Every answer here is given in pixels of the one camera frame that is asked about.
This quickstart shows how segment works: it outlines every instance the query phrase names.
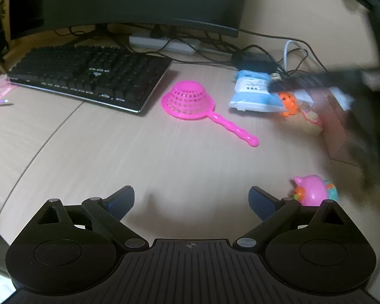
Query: pink toy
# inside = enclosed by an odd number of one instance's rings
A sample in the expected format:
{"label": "pink toy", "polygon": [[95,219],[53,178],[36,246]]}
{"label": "pink toy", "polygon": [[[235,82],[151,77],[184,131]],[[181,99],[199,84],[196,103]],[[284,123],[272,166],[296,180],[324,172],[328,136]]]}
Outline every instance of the pink toy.
{"label": "pink toy", "polygon": [[325,199],[337,201],[338,193],[330,181],[323,181],[319,176],[294,177],[297,188],[294,199],[304,206],[319,206]]}
{"label": "pink toy", "polygon": [[209,117],[245,140],[250,146],[259,145],[257,137],[213,112],[214,106],[213,99],[207,95],[204,87],[194,81],[181,81],[175,84],[172,90],[162,98],[162,107],[171,116],[184,120]]}

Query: pink handle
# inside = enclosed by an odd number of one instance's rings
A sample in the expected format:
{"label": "pink handle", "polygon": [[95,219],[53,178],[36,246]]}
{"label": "pink handle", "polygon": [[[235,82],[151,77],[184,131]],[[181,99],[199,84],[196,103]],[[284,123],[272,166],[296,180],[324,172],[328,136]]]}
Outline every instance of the pink handle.
{"label": "pink handle", "polygon": [[219,114],[215,112],[210,112],[208,114],[208,117],[213,120],[215,123],[220,124],[225,127],[225,129],[235,133],[240,139],[243,139],[246,141],[250,146],[258,146],[259,145],[259,139],[255,136],[252,136],[250,133],[248,133],[246,130],[239,128],[231,121],[228,121],[227,119],[223,118]]}

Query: orange toy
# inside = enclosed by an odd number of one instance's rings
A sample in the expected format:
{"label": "orange toy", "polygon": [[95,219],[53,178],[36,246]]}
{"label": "orange toy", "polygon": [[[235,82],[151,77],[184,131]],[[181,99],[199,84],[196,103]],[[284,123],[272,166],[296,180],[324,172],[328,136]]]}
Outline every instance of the orange toy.
{"label": "orange toy", "polygon": [[280,114],[285,118],[296,115],[298,112],[298,104],[295,96],[288,92],[280,92],[279,97],[282,100],[284,107],[288,110],[288,112],[281,112]]}

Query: pink plastic scoop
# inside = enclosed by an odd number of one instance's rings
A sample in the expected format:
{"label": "pink plastic scoop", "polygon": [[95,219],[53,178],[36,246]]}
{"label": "pink plastic scoop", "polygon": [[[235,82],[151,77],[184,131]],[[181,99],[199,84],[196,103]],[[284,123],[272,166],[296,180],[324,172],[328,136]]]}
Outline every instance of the pink plastic scoop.
{"label": "pink plastic scoop", "polygon": [[209,117],[215,123],[224,126],[246,141],[250,146],[258,146],[259,140],[246,130],[237,127],[214,112],[214,100],[207,95],[204,87],[198,82],[181,81],[175,84],[170,92],[162,98],[163,109],[179,119],[194,120]]}

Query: wet wipes package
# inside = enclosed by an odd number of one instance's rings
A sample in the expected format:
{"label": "wet wipes package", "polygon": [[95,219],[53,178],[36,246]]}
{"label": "wet wipes package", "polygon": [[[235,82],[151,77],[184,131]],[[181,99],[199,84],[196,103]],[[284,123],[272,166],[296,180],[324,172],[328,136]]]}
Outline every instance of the wet wipes package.
{"label": "wet wipes package", "polygon": [[[242,70],[237,73],[235,80],[235,94],[229,102],[229,107],[240,111],[286,111],[279,95],[268,92],[269,83],[272,81],[269,74]],[[294,92],[294,96],[299,105],[306,103],[308,106],[312,106],[314,103],[305,90],[297,90]]]}

